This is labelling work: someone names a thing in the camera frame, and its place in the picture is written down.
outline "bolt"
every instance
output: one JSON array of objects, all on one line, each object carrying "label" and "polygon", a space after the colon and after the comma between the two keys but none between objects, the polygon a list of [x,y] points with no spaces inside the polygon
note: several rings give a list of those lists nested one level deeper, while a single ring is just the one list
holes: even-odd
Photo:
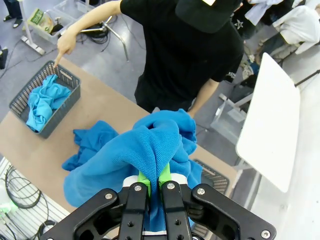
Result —
[{"label": "bolt", "polygon": [[175,185],[173,183],[168,183],[168,185],[166,186],[168,189],[174,189]]},{"label": "bolt", "polygon": [[141,188],[140,185],[137,185],[137,186],[134,187],[134,190],[135,190],[135,191],[140,191],[141,189],[142,189],[142,188]]},{"label": "bolt", "polygon": [[268,238],[270,238],[270,232],[268,231],[268,230],[263,230],[262,232],[261,232],[261,237],[263,238],[263,239],[268,239]]},{"label": "bolt", "polygon": [[196,193],[197,194],[199,194],[199,195],[203,195],[203,194],[205,194],[205,190],[203,189],[203,188],[199,188],[197,191],[196,191]]},{"label": "bolt", "polygon": [[105,197],[105,199],[111,199],[112,198],[112,194],[111,193],[107,193],[104,197]]}]

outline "white stand base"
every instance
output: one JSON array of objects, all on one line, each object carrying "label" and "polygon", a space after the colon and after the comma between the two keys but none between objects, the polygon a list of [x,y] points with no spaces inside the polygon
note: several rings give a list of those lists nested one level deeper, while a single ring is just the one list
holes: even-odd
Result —
[{"label": "white stand base", "polygon": [[41,47],[39,47],[37,44],[31,43],[26,36],[22,36],[22,37],[21,37],[21,40],[22,40],[25,44],[27,44],[30,48],[32,48],[33,50],[35,50],[38,54],[44,55],[44,54],[46,53],[46,51],[43,50]]}]

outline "table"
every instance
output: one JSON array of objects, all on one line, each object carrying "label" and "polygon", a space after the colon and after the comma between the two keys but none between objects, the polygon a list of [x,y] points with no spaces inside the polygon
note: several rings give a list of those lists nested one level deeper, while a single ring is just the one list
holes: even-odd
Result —
[{"label": "table", "polygon": [[[48,139],[34,134],[9,112],[0,124],[0,153],[37,188],[72,212],[75,208],[67,203],[63,191],[68,171],[61,168],[78,151],[72,130],[88,129],[103,120],[123,133],[148,113],[68,60],[63,58],[60,64],[81,79],[81,98]],[[226,195],[230,194],[237,174],[231,166],[199,146],[191,159],[199,159],[226,176],[230,180]]]},{"label": "table", "polygon": [[261,174],[283,193],[288,191],[295,163],[299,117],[299,90],[285,71],[264,53],[236,144],[239,157],[257,170],[254,187]]}]

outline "person in black shirt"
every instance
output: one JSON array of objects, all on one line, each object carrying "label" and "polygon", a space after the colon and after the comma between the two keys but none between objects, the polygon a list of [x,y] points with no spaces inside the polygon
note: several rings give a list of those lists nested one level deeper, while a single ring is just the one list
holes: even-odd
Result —
[{"label": "person in black shirt", "polygon": [[120,0],[107,2],[74,23],[58,41],[58,56],[70,54],[76,35],[123,13],[142,24],[146,61],[136,103],[152,112],[180,108],[194,117],[223,80],[234,78],[243,41],[230,21],[241,0]]}]

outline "plastic container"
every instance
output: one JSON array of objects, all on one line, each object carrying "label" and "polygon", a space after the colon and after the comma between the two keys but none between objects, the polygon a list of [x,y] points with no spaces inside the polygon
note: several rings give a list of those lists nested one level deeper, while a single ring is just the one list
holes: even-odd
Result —
[{"label": "plastic container", "polygon": [[27,122],[29,118],[30,108],[28,106],[28,99],[31,91],[36,87],[39,87],[43,84],[44,79],[47,76],[56,74],[58,79],[56,80],[57,84],[60,84],[64,87],[67,87],[71,90],[71,94],[63,102],[63,104],[53,112],[51,118],[44,125],[43,129],[40,132],[34,132],[35,134],[40,135],[43,138],[49,137],[69,110],[80,98],[80,83],[79,78],[71,74],[68,70],[58,65],[54,68],[54,62],[48,61],[40,71],[38,71],[33,78],[23,87],[23,89],[14,97],[11,101],[9,108],[10,110],[24,123]]},{"label": "plastic container", "polygon": [[78,0],[64,0],[53,8],[60,13],[67,14],[76,21],[95,7],[87,6],[85,2]]},{"label": "plastic container", "polygon": [[55,10],[47,10],[45,12],[51,17],[54,23],[57,23],[56,18],[60,18],[59,23],[63,26],[63,28],[60,31],[56,32],[54,35],[51,35],[37,27],[33,27],[32,25],[29,25],[29,27],[40,37],[56,45],[58,42],[58,38],[61,35],[61,32],[65,31],[69,26],[71,26],[75,22],[75,20],[64,13]]}]

